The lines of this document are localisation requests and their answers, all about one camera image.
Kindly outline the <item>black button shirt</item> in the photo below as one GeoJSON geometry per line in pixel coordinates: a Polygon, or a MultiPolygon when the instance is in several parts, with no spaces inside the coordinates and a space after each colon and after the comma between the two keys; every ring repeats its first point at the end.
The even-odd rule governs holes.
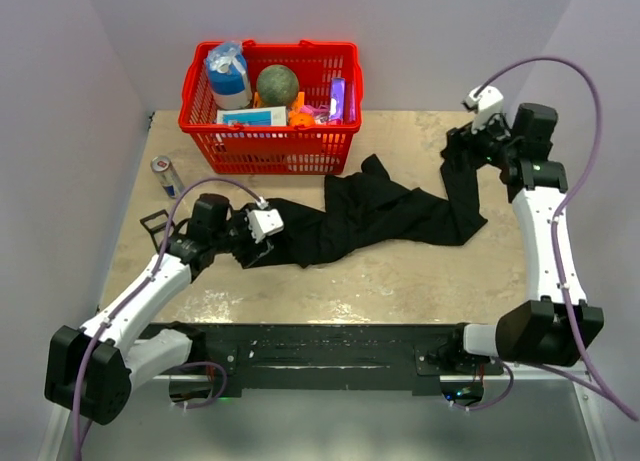
{"type": "Polygon", "coordinates": [[[388,240],[462,246],[487,224],[480,213],[477,173],[469,157],[459,155],[444,159],[440,174],[445,198],[396,183],[372,154],[359,172],[324,178],[322,211],[270,199],[284,230],[260,244],[246,241],[232,255],[245,269],[290,264],[306,268],[388,240]]]}

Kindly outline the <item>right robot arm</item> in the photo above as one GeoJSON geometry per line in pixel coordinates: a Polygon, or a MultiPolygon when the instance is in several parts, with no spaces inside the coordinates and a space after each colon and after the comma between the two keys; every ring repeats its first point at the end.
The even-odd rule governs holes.
{"type": "Polygon", "coordinates": [[[526,293],[496,324],[460,323],[430,358],[459,374],[497,357],[525,364],[571,367],[604,326],[602,309],[589,305],[578,280],[568,236],[564,166],[549,158],[557,111],[523,103],[508,123],[490,116],[446,133],[443,163],[457,171],[499,169],[524,242],[526,293]]]}

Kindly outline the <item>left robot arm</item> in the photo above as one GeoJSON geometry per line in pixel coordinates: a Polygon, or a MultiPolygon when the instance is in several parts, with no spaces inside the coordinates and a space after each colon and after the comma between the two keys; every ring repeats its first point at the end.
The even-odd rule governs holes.
{"type": "Polygon", "coordinates": [[[51,338],[45,377],[47,400],[106,425],[131,393],[166,371],[200,371],[209,361],[205,335],[173,322],[147,340],[139,337],[159,311],[214,262],[231,254],[250,267],[268,254],[283,220],[266,200],[235,211],[220,195],[204,194],[189,218],[150,228],[166,234],[138,278],[79,328],[63,326],[51,338]]]}

